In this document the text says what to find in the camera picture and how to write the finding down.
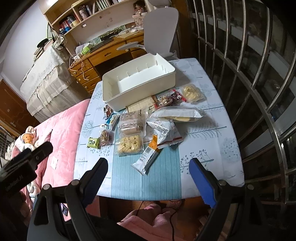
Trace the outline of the small green candy packet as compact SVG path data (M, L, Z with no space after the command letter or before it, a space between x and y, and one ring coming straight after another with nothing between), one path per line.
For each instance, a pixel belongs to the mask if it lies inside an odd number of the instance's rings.
M90 137L87 142L87 148L95 148L99 149L100 147L100 138L92 138Z

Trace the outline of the small nut snack packet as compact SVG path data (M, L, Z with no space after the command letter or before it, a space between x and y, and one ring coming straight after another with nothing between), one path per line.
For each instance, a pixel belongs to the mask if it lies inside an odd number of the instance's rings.
M114 142L114 131L103 130L100 134L99 139L100 139L100 142L99 142L100 147L112 145Z

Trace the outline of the square cracker clear pack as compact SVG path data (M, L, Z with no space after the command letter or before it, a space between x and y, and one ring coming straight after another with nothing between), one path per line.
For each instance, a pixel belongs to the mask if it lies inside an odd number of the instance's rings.
M144 149L143 138L139 134L119 138L115 145L119 156L138 154Z

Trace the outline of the orange white snack stick pack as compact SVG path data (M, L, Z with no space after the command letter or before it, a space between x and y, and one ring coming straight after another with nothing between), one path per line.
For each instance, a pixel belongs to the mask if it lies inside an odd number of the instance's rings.
M152 141L145 148L140 158L132 164L132 168L136 169L141 175L147 175L149 168L160 153L158 148L158 136L153 135Z

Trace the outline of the white red snack bag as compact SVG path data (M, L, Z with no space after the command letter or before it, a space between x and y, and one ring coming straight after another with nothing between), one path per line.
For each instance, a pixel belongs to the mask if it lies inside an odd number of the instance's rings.
M171 120L165 118L148 118L146 122L154 130L154 135L158 136L159 149L176 145L184 140L175 123Z

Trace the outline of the blue white small snack packet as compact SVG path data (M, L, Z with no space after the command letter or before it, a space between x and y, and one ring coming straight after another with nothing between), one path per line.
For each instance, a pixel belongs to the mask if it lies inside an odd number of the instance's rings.
M119 117L120 117L120 114L119 113L112 113L110 115L110 117L107 119L107 121L105 123L105 125L106 125L106 127L107 127L108 130L111 131L111 130L114 129L114 127L116 126L116 123L117 123Z

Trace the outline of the small brown chocolate packet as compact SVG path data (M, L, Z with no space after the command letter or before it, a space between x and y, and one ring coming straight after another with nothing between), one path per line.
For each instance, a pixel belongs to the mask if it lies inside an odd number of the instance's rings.
M104 119L105 120L109 119L113 114L113 109L109 105L106 105L103 110L104 110Z

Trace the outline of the brown cake clear pack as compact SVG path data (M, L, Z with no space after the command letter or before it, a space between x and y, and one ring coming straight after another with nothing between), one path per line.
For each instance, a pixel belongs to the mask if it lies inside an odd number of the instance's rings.
M118 133L120 137L144 133L145 116L141 110L123 113L119 117Z

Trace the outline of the large white cracker bag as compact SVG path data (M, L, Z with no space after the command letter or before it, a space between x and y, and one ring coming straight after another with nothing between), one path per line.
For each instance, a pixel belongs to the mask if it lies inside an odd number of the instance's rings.
M165 106L151 114L151 118L165 118L175 122L194 122L206 114L203 110L188 106Z

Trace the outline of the yellow cookies clear bag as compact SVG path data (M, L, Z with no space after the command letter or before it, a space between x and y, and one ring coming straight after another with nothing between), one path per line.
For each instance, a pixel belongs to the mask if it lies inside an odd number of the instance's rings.
M181 93L183 97L189 103L195 103L198 101L204 101L205 96L201 90L193 84L187 84L181 87Z

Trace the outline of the beige wafer bar pack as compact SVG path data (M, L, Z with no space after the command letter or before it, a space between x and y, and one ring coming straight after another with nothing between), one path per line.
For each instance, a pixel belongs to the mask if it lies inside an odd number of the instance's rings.
M126 110L128 113L131 113L133 111L138 111L138 110L148 111L148 110L152 109L155 104L156 104L156 102L154 101L153 97L149 96L145 99L142 99L136 103L133 103L133 104L127 106Z

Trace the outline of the red mixed nuts packet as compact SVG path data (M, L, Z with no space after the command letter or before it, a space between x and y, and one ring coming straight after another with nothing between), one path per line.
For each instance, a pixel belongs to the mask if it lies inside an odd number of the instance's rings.
M178 106L182 102L186 102L185 97L176 89L163 91L155 95L156 109L166 106Z

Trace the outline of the stuffed toy on bed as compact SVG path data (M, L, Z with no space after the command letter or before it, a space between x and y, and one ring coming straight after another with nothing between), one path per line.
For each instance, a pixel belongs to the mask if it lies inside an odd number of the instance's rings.
M14 142L12 142L5 153L5 159L10 161L25 149L33 151L39 146L36 130L32 126L28 126L23 134L21 134Z

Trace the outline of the lace covered cabinet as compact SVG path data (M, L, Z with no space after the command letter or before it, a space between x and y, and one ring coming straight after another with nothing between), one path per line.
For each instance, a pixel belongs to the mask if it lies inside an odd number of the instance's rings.
M24 77L20 92L27 110L39 122L90 97L68 67L68 60L51 45Z

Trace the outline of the wooden desk with drawers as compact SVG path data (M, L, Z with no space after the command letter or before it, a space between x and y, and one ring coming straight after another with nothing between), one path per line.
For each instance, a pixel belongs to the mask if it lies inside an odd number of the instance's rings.
M130 42L144 43L144 31L138 31L126 38L114 37L113 41L82 56L80 61L74 61L69 66L69 72L76 78L76 83L92 94L97 83L108 71L146 54L143 49L119 50L117 48Z

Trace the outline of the green tissue pack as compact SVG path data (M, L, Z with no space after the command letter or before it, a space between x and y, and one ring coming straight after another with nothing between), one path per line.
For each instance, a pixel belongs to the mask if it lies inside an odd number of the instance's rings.
M82 55L85 55L87 53L89 53L91 51L91 46L85 46L82 51L81 51L81 54Z

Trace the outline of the white plastic organizer box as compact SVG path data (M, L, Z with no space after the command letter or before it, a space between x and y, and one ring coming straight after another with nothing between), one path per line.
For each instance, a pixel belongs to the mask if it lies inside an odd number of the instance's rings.
M176 85L176 69L159 54L145 54L102 77L102 100L119 111Z

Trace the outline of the wooden bookshelf hutch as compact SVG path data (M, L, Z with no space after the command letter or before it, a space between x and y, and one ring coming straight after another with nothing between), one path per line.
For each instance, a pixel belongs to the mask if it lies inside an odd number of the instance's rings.
M122 25L133 25L136 1L38 1L50 27L67 39L66 50Z

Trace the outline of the metal window security bars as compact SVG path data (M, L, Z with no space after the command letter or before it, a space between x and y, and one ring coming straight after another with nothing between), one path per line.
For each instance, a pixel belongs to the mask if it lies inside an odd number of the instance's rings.
M231 120L245 180L295 204L295 40L262 1L188 1L198 60Z

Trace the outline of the grey office chair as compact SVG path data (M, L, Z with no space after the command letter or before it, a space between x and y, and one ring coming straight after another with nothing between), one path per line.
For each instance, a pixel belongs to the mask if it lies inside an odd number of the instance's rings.
M153 55L159 54L165 59L176 57L176 52L171 51L171 45L178 20L179 12L172 7L149 12L144 18L144 43L130 42L118 47L117 51L136 48Z

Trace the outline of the doll on desk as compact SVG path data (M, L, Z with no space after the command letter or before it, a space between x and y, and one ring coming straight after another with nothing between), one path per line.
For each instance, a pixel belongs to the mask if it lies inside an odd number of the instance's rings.
M134 14L132 16L136 27L143 27L144 15L147 13L145 1L139 0L133 3Z

